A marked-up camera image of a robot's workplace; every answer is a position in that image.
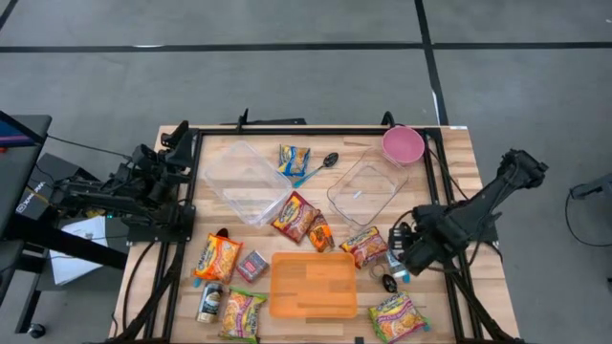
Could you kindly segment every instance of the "pink bowl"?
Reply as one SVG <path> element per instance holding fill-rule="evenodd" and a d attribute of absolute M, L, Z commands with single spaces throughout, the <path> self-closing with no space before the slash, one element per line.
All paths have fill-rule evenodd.
<path fill-rule="evenodd" d="M 401 165 L 415 162 L 423 156 L 425 143 L 413 129 L 398 125 L 382 136 L 382 150 L 387 157 Z"/>

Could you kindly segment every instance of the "wooden table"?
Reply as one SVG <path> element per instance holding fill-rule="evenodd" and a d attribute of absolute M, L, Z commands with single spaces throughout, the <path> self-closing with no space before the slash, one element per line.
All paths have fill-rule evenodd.
<path fill-rule="evenodd" d="M 206 126 L 206 128 L 222 128 L 224 126 Z M 169 133 L 174 129 L 165 126 L 161 132 Z M 459 182 L 461 188 L 471 196 L 481 187 L 480 176 L 476 160 L 471 147 L 470 134 L 467 129 L 450 127 L 441 128 L 444 138 L 449 170 L 453 178 Z M 339 152 L 339 162 L 330 169 L 321 170 L 315 177 L 302 185 L 298 192 L 311 204 L 321 209 L 330 223 L 337 244 L 347 239 L 351 233 L 348 225 L 329 209 L 326 197 L 327 189 L 361 157 L 369 147 L 380 147 L 381 138 L 372 136 L 208 136 L 205 137 L 199 171 L 211 159 L 219 156 L 223 151 L 236 142 L 245 140 L 260 154 L 272 163 L 277 163 L 278 144 L 288 143 L 297 146 L 311 147 L 310 169 L 321 164 L 323 158 L 330 152 Z M 159 149 L 159 135 L 156 148 Z M 437 161 L 434 160 L 434 169 L 437 178 L 438 192 L 443 200 L 441 171 Z M 422 161 L 415 162 L 408 168 L 409 180 L 395 198 L 374 220 L 372 225 L 377 226 L 383 237 L 395 220 L 407 209 L 419 204 L 431 204 L 429 189 L 426 182 L 426 171 Z M 271 226 L 256 228 L 243 224 L 235 213 L 226 206 L 202 179 L 196 184 L 193 203 L 197 207 L 197 219 L 193 229 L 193 237 L 186 245 L 186 254 L 179 288 L 179 297 L 174 317 L 171 343 L 205 343 L 219 342 L 217 336 L 220 323 L 202 324 L 195 321 L 195 314 L 202 295 L 202 287 L 192 287 L 194 268 L 209 233 L 215 233 L 221 227 L 229 229 L 233 240 L 244 243 L 239 261 L 253 249 L 259 251 L 263 257 L 271 262 L 272 255 L 278 251 L 308 251 L 314 249 L 308 239 L 304 238 L 300 245 L 288 240 Z M 115 310 L 115 316 L 121 323 L 121 310 L 127 279 L 141 255 L 146 244 L 137 244 L 130 248 L 129 257 L 123 275 L 120 296 Z M 138 313 L 143 303 L 149 297 L 154 279 L 155 267 L 158 260 L 160 245 L 156 244 L 147 253 L 137 271 L 134 284 L 130 291 L 128 302 L 128 322 Z M 173 248 L 168 257 L 172 257 Z M 354 319 L 277 319 L 269 313 L 268 303 L 259 314 L 258 335 L 262 343 L 283 342 L 324 342 L 324 343 L 353 343 L 355 337 L 363 337 L 365 343 L 381 342 L 374 334 L 371 321 L 367 315 L 367 308 L 380 304 L 390 296 L 385 292 L 378 281 L 373 280 L 369 269 L 357 271 L 358 315 Z M 481 246 L 478 256 L 471 267 L 473 286 L 483 305 L 491 313 L 502 329 L 508 334 L 518 336 L 514 319 L 514 312 L 508 294 L 504 271 L 500 259 L 490 248 Z M 250 285 L 238 274 L 234 273 L 231 285 L 259 293 L 268 293 L 271 273 L 268 270 L 255 283 Z M 399 281 L 400 290 L 407 290 L 420 312 L 431 320 L 431 331 L 418 332 L 408 336 L 406 342 L 419 343 L 454 343 L 452 323 L 448 309 L 448 296 L 445 280 L 442 273 L 425 270 L 418 277 L 412 277 L 409 284 Z M 460 295 L 462 304 L 462 318 L 466 336 L 470 336 L 471 329 L 467 307 Z M 160 303 L 155 323 L 154 337 L 160 336 L 164 323 L 165 299 Z"/>

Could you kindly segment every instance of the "small bottle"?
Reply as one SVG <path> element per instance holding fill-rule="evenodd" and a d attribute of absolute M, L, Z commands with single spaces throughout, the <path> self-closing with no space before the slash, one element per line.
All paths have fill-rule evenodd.
<path fill-rule="evenodd" d="M 222 295 L 223 286 L 221 284 L 208 282 L 204 287 L 204 291 L 202 292 L 202 300 L 200 300 L 198 315 L 195 319 L 199 322 L 207 324 L 216 322 Z"/>

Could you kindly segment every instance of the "white paper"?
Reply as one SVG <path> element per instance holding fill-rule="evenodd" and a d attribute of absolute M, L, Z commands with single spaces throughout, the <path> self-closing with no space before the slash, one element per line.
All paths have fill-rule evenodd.
<path fill-rule="evenodd" d="M 70 225 L 64 226 L 62 231 L 79 236 L 83 239 L 96 239 L 94 243 L 108 247 L 106 242 L 106 226 L 105 218 L 97 216 L 84 221 L 79 221 Z M 101 264 L 88 262 L 77 258 L 61 258 L 70 257 L 64 253 L 52 250 L 51 265 L 54 269 L 54 280 L 57 286 L 63 286 L 68 282 L 76 280 L 78 277 L 89 273 L 101 267 Z"/>

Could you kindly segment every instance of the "orange plastic tray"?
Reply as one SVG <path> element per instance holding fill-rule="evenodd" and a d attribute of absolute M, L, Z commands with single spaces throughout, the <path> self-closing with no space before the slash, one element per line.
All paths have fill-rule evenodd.
<path fill-rule="evenodd" d="M 355 260 L 349 253 L 275 253 L 270 315 L 352 318 L 357 315 Z"/>

